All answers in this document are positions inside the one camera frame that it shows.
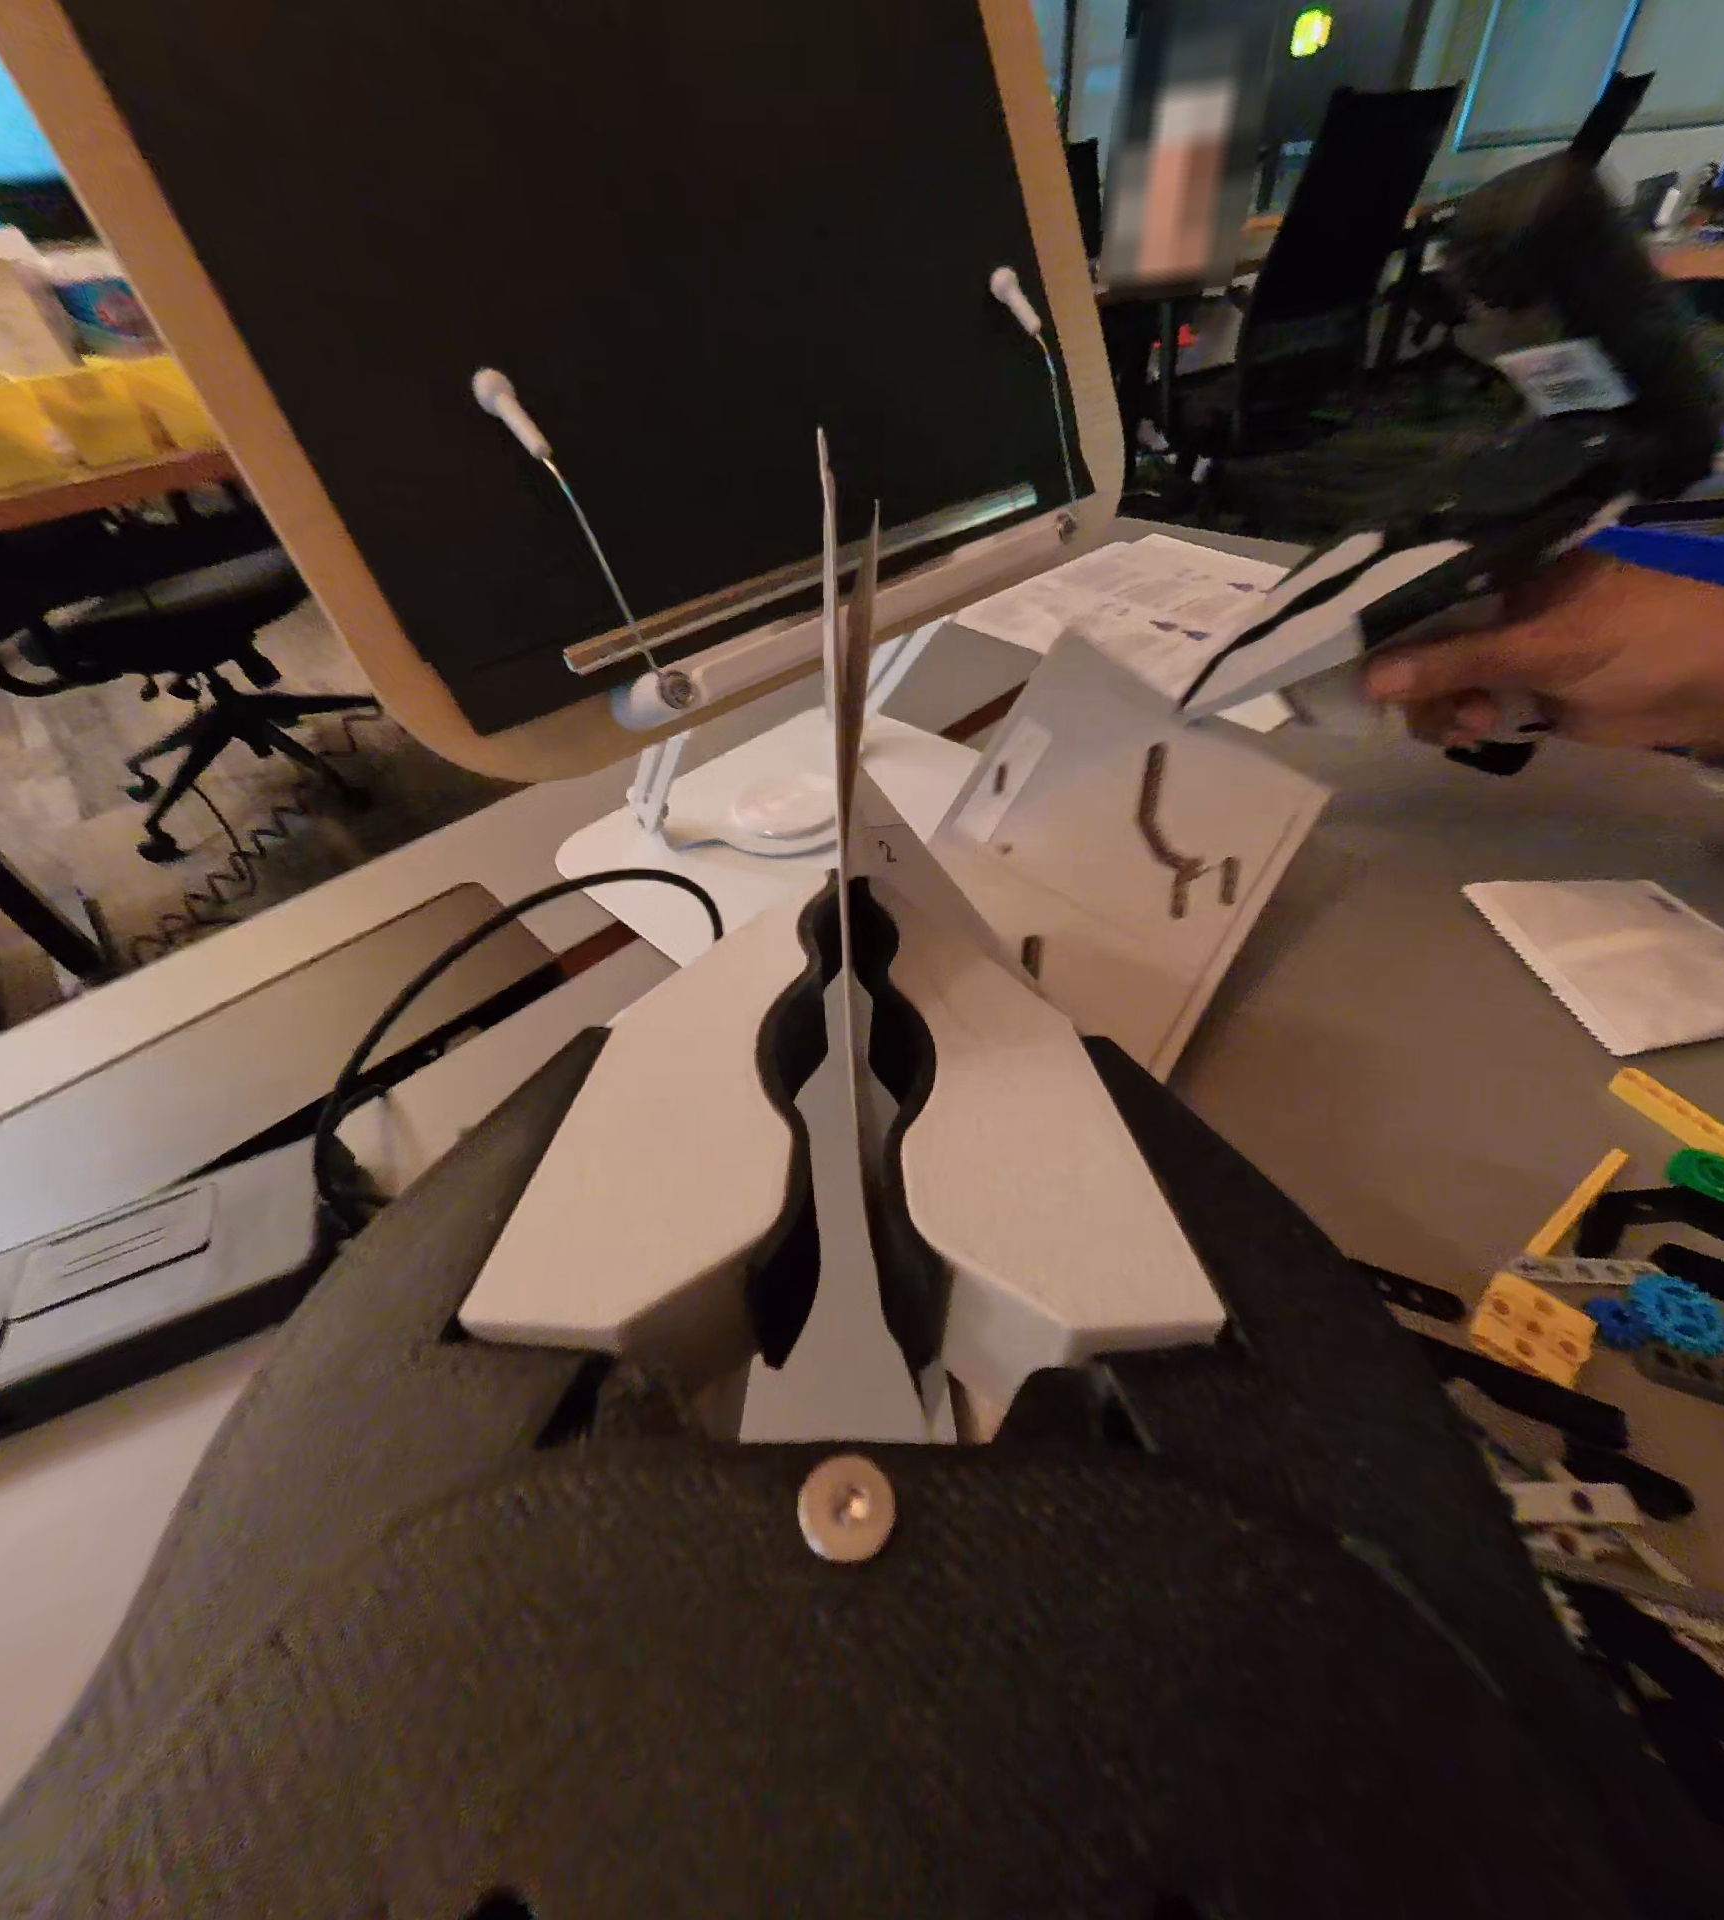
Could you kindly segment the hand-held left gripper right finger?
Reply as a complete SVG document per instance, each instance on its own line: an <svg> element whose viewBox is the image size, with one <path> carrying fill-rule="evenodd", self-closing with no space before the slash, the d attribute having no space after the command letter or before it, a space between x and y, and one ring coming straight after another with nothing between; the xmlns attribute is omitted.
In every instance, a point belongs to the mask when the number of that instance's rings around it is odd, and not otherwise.
<svg viewBox="0 0 1724 1920"><path fill-rule="evenodd" d="M1215 1344L1228 1310L1075 1025L966 924L858 885L882 1315L958 1432L1040 1375Z"/></svg>

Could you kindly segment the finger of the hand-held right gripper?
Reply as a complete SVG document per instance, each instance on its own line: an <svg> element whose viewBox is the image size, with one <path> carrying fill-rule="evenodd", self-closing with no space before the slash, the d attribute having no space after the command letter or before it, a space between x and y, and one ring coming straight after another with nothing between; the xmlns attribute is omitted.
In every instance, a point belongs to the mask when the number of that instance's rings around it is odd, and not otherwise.
<svg viewBox="0 0 1724 1920"><path fill-rule="evenodd" d="M1383 608L1403 582L1407 543L1362 532L1285 576L1203 664L1203 689L1302 689L1353 666L1395 633Z"/></svg>
<svg viewBox="0 0 1724 1920"><path fill-rule="evenodd" d="M1447 612L1475 579L1471 541L1334 541L1231 612L1181 670L1194 724L1285 695Z"/></svg>

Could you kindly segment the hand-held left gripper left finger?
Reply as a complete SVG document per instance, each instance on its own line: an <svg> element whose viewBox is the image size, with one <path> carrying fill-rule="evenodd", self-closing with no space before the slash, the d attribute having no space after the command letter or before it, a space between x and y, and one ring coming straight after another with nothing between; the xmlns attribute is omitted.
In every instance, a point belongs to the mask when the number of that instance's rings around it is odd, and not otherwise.
<svg viewBox="0 0 1724 1920"><path fill-rule="evenodd" d="M793 1356L823 1269L801 1096L838 919L826 877L610 1022L458 1310L470 1337L666 1375Z"/></svg>

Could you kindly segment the pile of lego pieces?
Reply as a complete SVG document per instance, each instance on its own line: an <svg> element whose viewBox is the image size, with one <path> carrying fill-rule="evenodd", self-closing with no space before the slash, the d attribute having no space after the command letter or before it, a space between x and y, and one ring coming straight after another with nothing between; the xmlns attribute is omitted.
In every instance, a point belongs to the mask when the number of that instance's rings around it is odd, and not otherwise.
<svg viewBox="0 0 1724 1920"><path fill-rule="evenodd" d="M1724 1084L1697 1048L1366 1081L1291 1188L1452 1381L1547 1430L1531 1559L1724 1762ZM1724 1043L1705 1064L1724 1070Z"/></svg>

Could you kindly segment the person's right hand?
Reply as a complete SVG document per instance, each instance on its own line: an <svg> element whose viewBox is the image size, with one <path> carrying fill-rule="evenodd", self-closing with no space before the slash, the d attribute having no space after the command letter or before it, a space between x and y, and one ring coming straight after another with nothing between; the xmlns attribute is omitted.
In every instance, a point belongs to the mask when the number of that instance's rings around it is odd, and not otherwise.
<svg viewBox="0 0 1724 1920"><path fill-rule="evenodd" d="M1724 771L1724 589L1579 551L1491 627L1380 648L1360 690L1448 750L1527 719L1579 746Z"/></svg>

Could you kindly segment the white printed paper sheet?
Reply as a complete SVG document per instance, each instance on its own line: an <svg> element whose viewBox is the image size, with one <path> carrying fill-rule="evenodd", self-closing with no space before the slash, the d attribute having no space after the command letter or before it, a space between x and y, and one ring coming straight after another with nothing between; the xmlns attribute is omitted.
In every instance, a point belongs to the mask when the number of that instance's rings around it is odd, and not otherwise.
<svg viewBox="0 0 1724 1920"><path fill-rule="evenodd" d="M1196 541L1115 541L961 608L968 633L1049 657L1075 634L1164 699L1181 699L1289 567Z"/></svg>

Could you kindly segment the black office chair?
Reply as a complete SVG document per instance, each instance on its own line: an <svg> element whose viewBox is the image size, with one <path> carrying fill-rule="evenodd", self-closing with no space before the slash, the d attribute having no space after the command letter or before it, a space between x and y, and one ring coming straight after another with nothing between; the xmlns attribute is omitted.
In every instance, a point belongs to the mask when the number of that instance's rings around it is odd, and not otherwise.
<svg viewBox="0 0 1724 1920"><path fill-rule="evenodd" d="M1351 420L1385 272L1458 100L1457 85L1330 98L1245 312L1227 468L1301 452Z"/></svg>
<svg viewBox="0 0 1724 1920"><path fill-rule="evenodd" d="M379 700L279 690L280 673L261 650L262 633L298 612L307 598L301 570L277 545L154 584L96 595L15 630L12 647L35 640L42 677L15 673L0 655L0 690L51 700L134 679L193 704L174 730L124 760L126 796L149 807L136 853L154 867L185 856L166 817L195 794L232 744L257 758L284 756L346 805L364 809L371 792L303 744L296 724L319 716L379 716Z"/></svg>

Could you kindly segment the white paper bag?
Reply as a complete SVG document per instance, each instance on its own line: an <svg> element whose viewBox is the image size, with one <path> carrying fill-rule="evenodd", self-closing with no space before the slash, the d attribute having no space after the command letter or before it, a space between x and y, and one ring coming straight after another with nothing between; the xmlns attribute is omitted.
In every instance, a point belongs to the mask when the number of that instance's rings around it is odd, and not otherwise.
<svg viewBox="0 0 1724 1920"><path fill-rule="evenodd" d="M1724 1043L1724 927L1656 882L1480 881L1461 894L1611 1056Z"/></svg>

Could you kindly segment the wooden-framed black book stand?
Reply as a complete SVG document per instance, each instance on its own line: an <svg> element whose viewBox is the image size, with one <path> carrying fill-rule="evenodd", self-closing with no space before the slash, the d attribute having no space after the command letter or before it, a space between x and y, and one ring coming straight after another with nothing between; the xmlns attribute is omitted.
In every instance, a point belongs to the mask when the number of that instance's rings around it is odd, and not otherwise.
<svg viewBox="0 0 1724 1920"><path fill-rule="evenodd" d="M0 58L383 708L527 788L1100 545L1030 4L0 4Z"/></svg>

